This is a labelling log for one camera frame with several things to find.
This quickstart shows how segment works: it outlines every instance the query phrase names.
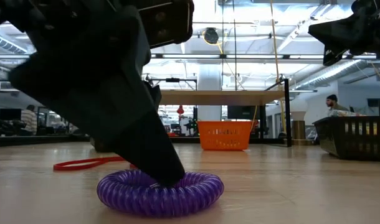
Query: ceiling duct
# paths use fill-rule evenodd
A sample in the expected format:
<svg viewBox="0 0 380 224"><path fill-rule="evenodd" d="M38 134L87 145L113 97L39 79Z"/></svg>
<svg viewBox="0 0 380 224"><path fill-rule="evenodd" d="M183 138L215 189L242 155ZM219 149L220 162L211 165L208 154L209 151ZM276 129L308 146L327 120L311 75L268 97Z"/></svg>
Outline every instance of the ceiling duct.
<svg viewBox="0 0 380 224"><path fill-rule="evenodd" d="M293 89L302 90L311 86L316 88L319 86L328 85L334 80L343 78L367 67L368 63L365 60L352 60L343 64L332 65L306 77L300 83L293 86Z"/></svg>
<svg viewBox="0 0 380 224"><path fill-rule="evenodd" d="M3 38L0 35L0 47L3 48L4 50L8 50L14 54L26 54L27 50L18 46L17 44Z"/></svg>
<svg viewBox="0 0 380 224"><path fill-rule="evenodd" d="M244 4L255 4L257 3L257 1L254 1L254 0L217 0L217 5L218 6L222 6L223 4L227 4L227 5L233 5L233 2L234 2L234 5L244 5Z"/></svg>

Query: robot end effector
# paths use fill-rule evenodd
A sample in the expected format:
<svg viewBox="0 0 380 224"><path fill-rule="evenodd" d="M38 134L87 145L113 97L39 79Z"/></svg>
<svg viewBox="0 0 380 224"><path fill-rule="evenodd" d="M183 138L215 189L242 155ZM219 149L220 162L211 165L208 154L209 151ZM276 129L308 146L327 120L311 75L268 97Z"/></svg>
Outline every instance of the robot end effector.
<svg viewBox="0 0 380 224"><path fill-rule="evenodd" d="M22 0L23 5L5 8L6 2L0 0L0 24L9 21L27 32L37 49L10 72L13 87L160 184L183 178L182 163L156 111L161 93L141 81L141 68L151 48L192 36L191 0L52 0L47 6ZM5 11L14 17L4 18ZM31 21L29 11L40 11L43 19L36 14ZM56 78L64 84L55 84Z"/></svg>
<svg viewBox="0 0 380 224"><path fill-rule="evenodd" d="M309 34L325 45L324 65L351 55L374 53L380 58L380 0L357 0L346 19L311 25Z"/></svg>

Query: red object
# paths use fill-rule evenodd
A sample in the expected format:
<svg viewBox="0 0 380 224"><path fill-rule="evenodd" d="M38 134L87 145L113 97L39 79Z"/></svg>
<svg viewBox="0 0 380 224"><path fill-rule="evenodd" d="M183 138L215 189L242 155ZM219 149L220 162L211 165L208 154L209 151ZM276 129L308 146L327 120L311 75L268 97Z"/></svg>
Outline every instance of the red object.
<svg viewBox="0 0 380 224"><path fill-rule="evenodd" d="M197 121L197 124L204 150L248 149L252 121Z"/></svg>
<svg viewBox="0 0 380 224"><path fill-rule="evenodd" d="M53 165L53 170L54 171L73 171L73 170L90 169L96 166L106 164L107 162L115 162L115 161L125 161L125 160L120 156L96 158L96 159L82 159L82 160L77 160L77 161L69 161L69 162L62 162L59 164L55 164Z"/></svg>
<svg viewBox="0 0 380 224"><path fill-rule="evenodd" d="M169 136L169 137L177 137L178 135L175 134L175 133L168 133L168 136Z"/></svg>
<svg viewBox="0 0 380 224"><path fill-rule="evenodd" d="M183 106L180 105L179 109L176 112L178 112L178 114L184 114Z"/></svg>

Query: orange basket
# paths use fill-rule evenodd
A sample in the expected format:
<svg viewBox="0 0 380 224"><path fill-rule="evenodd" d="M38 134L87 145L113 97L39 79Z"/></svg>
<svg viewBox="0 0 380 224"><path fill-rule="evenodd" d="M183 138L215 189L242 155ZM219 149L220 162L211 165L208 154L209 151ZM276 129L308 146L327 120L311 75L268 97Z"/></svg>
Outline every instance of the orange basket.
<svg viewBox="0 0 380 224"><path fill-rule="evenodd" d="M198 121L204 150L246 150L252 121Z"/></svg>

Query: person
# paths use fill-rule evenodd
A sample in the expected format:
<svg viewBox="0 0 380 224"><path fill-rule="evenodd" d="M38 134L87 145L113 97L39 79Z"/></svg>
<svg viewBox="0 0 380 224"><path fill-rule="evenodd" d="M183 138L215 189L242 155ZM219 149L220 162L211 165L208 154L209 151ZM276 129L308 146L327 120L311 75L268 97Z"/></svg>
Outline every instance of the person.
<svg viewBox="0 0 380 224"><path fill-rule="evenodd" d="M327 96L326 105L330 108L330 110L349 111L346 107L338 104L338 99L335 94Z"/></svg>
<svg viewBox="0 0 380 224"><path fill-rule="evenodd" d="M33 135L36 134L38 125L34 105L28 105L26 110L21 111L21 121L26 124L24 128L26 131L29 131Z"/></svg>

